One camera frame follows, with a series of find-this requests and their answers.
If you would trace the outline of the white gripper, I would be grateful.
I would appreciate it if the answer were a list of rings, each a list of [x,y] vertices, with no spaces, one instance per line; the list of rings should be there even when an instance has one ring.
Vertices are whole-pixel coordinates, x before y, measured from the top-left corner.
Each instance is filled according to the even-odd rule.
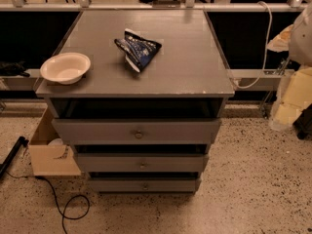
[[[292,29],[292,24],[284,28],[269,41],[267,49],[277,53],[287,51]],[[277,91],[277,99],[271,108],[269,127],[275,131],[290,128],[311,104],[312,67],[301,66],[294,74],[282,78]]]

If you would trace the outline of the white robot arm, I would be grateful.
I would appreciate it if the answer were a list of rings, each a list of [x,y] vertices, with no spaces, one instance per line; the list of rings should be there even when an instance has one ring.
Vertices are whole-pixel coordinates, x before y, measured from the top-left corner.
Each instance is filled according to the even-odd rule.
[[[292,76],[281,79],[271,109],[270,128],[283,131],[312,104],[312,6],[306,7],[293,24],[270,40],[267,49],[288,51],[290,60],[300,64]]]

